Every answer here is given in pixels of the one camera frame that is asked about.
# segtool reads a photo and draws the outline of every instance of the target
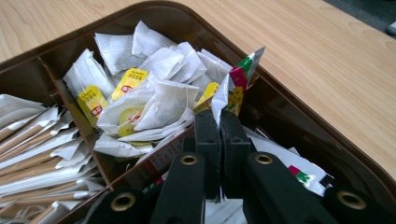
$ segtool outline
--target metal ring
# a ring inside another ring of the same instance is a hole
[[[194,165],[198,162],[198,158],[196,156],[187,155],[180,159],[181,163],[185,165]]]
[[[348,200],[347,197],[352,198],[355,202]],[[340,190],[337,193],[337,199],[344,205],[357,210],[364,209],[367,206],[366,202],[361,197],[345,190]]]
[[[256,162],[264,165],[268,165],[273,162],[273,159],[271,157],[262,154],[257,155],[254,159],[256,160]]]
[[[120,203],[121,199],[127,199],[129,201],[128,203]],[[116,212],[123,212],[128,208],[132,207],[135,202],[136,197],[130,192],[125,192],[117,195],[117,197],[115,197],[113,201],[111,201],[111,208]]]

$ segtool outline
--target brown tray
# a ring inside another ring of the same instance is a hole
[[[130,35],[139,21],[177,43],[188,41],[197,50],[207,49],[229,64],[237,64],[247,56],[191,9],[173,2],[145,2],[0,64],[1,93],[48,105],[64,105],[71,112],[105,178],[106,190],[145,186],[165,170],[172,155],[180,151],[177,141],[181,137],[141,165],[127,172],[121,170],[112,157],[92,150],[98,133],[91,128],[62,81],[86,48],[94,51],[95,59],[103,63],[93,39],[94,33]],[[390,175],[262,67],[258,68],[255,82],[247,91],[239,117],[244,125],[265,131],[283,147],[296,147],[303,157],[334,176],[333,185],[358,189],[396,212],[396,183]],[[193,135],[192,130],[186,135]],[[159,171],[150,172],[158,161],[163,163]],[[62,222],[71,223],[83,218],[99,196],[83,203]]]

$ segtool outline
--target white tea bag packet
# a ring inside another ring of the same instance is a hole
[[[95,34],[96,45],[111,75],[137,67],[145,58],[132,54],[133,35],[104,35]]]
[[[172,40],[149,29],[142,21],[134,28],[132,54],[135,56],[146,59],[158,49],[168,48],[172,45],[175,45]]]
[[[188,42],[178,44],[175,51],[184,55],[183,60],[186,63],[171,80],[188,84],[206,72],[205,65],[201,62],[196,50]]]
[[[114,157],[130,158],[150,152],[152,150],[152,145],[150,143],[139,145],[124,143],[103,133],[96,141],[93,150]]]
[[[46,107],[40,103],[0,94],[0,130],[11,123],[32,117],[45,110]]]
[[[184,130],[184,128],[193,124],[194,118],[194,112],[190,108],[186,108],[180,119],[175,123],[167,125],[161,129],[148,129],[139,133],[134,133],[120,138],[119,141],[156,141],[164,139],[165,137],[178,133],[180,130]]]
[[[163,128],[178,121],[186,108],[195,106],[198,88],[169,80],[155,84],[154,96],[146,104],[135,131]]]
[[[107,99],[114,91],[114,86],[107,78],[103,67],[92,57],[92,52],[85,49],[64,76],[64,81],[75,99],[88,87],[97,87]]]
[[[174,49],[161,48],[151,54],[137,69],[155,73],[159,79],[169,79],[186,63],[184,55]]]
[[[9,149],[15,147],[20,142],[31,137],[37,132],[40,132],[48,124],[53,124],[53,121],[59,119],[58,107],[54,106],[47,111],[40,114],[38,117],[23,126],[20,130],[12,134],[8,139],[0,143],[0,154],[7,152]]]
[[[128,91],[119,100],[102,111],[97,126],[107,134],[118,135],[120,114],[128,108],[145,105],[153,94],[153,91],[144,92],[138,88]]]

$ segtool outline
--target wooden table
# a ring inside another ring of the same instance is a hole
[[[177,0],[396,179],[396,41],[319,0]],[[0,63],[138,0],[2,0]]]

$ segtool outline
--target yellow tea bag tag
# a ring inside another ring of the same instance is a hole
[[[97,128],[96,122],[103,109],[107,107],[107,101],[99,89],[95,86],[89,86],[78,95],[77,102],[92,127]]]
[[[119,85],[111,94],[111,99],[114,101],[123,96],[126,92],[138,86],[146,77],[148,72],[137,68],[131,68],[125,72]]]
[[[136,133],[134,130],[134,125],[132,124],[135,120],[139,119],[142,115],[144,105],[137,105],[128,109],[125,109],[120,114],[120,127],[119,127],[119,136],[124,137],[133,133]]]
[[[207,85],[204,93],[202,94],[201,98],[199,99],[196,107],[193,109],[194,113],[198,113],[201,110],[210,109],[211,101],[213,96],[215,95],[216,91],[219,89],[219,83],[211,82]]]

